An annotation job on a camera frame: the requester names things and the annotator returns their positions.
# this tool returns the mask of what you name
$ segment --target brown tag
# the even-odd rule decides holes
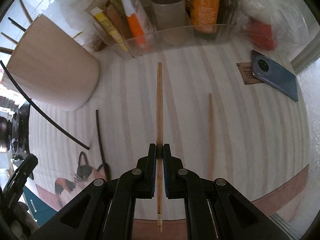
[[[242,79],[243,79],[243,82],[245,85],[263,83],[263,81],[255,78],[252,75],[251,62],[237,63],[237,66],[238,66],[238,69],[240,71],[240,74],[242,76]]]

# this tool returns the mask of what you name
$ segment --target hand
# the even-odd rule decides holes
[[[29,210],[28,206],[23,202],[18,202],[15,206],[13,212],[18,216],[25,224],[30,228],[31,233],[34,233],[38,228],[38,224],[33,220],[31,215],[27,212]],[[22,231],[20,223],[15,220],[11,223],[10,228],[15,236],[19,239],[27,239]]]

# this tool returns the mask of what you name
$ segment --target silver screw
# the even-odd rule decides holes
[[[140,169],[133,169],[131,172],[133,175],[140,175],[142,171]]]
[[[103,184],[103,179],[96,179],[94,182],[93,182],[93,185],[99,187]]]
[[[186,170],[186,169],[179,169],[179,170],[178,170],[178,173],[179,173],[180,175],[187,175],[187,174],[188,174],[188,170]]]
[[[223,178],[218,178],[218,179],[216,180],[216,183],[217,183],[219,186],[224,186],[224,185],[226,184],[226,181],[225,181],[225,179],[223,179]]]

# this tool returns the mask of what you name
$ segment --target black and orange cat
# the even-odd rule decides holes
[[[81,152],[79,155],[78,168],[74,181],[57,178],[54,183],[59,205],[61,207],[65,206],[71,199],[78,195],[95,179],[104,179],[109,181],[109,174],[108,165],[104,167],[104,165],[101,164],[98,169],[95,169],[89,165],[87,155],[84,152]]]

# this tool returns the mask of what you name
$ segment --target orange bottle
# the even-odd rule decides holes
[[[222,10],[222,6],[223,0],[192,0],[190,13],[192,24],[221,24],[219,11]],[[195,28],[202,33],[215,33],[217,30],[216,26],[196,26]]]

